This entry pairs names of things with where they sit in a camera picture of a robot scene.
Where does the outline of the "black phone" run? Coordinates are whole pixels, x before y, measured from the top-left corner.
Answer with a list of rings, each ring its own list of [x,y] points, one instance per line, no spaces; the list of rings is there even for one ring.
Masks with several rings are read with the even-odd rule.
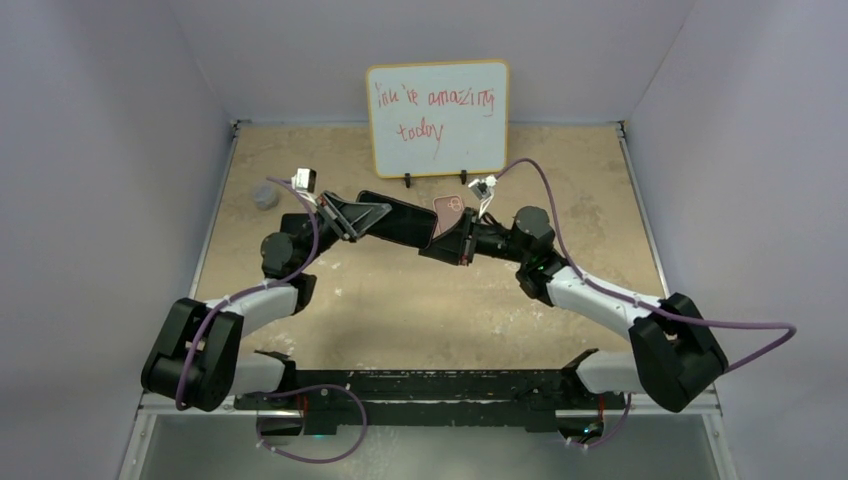
[[[390,206],[390,211],[367,230],[368,235],[416,249],[430,245],[438,223],[433,210],[369,190],[361,191],[357,200]]]

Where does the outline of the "bare phone with purple edge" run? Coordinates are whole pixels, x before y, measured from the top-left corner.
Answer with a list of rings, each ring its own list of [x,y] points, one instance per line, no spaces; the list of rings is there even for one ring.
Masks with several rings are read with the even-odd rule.
[[[311,217],[307,213],[286,213],[281,217],[279,231],[291,236],[311,235]]]

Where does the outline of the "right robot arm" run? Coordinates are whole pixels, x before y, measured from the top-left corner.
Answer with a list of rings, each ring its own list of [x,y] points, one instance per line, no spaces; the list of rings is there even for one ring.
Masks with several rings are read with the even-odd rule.
[[[682,294],[642,295],[592,277],[554,247],[547,212],[527,206],[511,227],[477,219],[472,209],[420,250],[425,258],[469,265],[482,255],[513,261],[520,289],[549,307],[577,313],[628,341],[630,352],[590,351],[569,364],[564,399],[584,407],[607,392],[648,395],[678,413],[729,369],[694,302]]]

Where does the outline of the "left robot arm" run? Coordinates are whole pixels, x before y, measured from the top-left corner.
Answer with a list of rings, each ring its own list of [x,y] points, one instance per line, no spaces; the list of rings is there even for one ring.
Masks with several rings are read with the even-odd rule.
[[[286,355],[240,352],[244,336],[310,303],[317,283],[306,268],[338,241],[354,243],[393,208],[387,201],[346,201],[325,191],[305,212],[281,218],[260,245],[261,282],[219,299],[173,303],[142,368],[142,388],[174,400],[177,409],[213,411],[229,396],[259,394],[272,408],[297,399]]]

